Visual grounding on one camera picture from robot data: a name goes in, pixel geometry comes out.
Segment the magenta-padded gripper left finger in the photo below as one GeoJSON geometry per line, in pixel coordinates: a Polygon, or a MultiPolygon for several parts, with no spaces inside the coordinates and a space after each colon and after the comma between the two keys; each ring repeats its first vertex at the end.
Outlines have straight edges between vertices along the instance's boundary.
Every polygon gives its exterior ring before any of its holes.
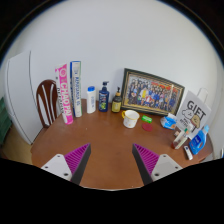
{"type": "Polygon", "coordinates": [[[87,143],[66,155],[56,154],[42,169],[79,185],[91,154],[91,144],[87,143]]]}

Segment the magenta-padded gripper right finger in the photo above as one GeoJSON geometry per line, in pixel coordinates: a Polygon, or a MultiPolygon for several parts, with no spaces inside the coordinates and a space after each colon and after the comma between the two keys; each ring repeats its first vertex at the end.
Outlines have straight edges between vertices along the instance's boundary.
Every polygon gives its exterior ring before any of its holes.
{"type": "Polygon", "coordinates": [[[167,154],[158,155],[139,144],[133,145],[132,154],[136,160],[144,185],[182,169],[182,167],[167,154]]]}

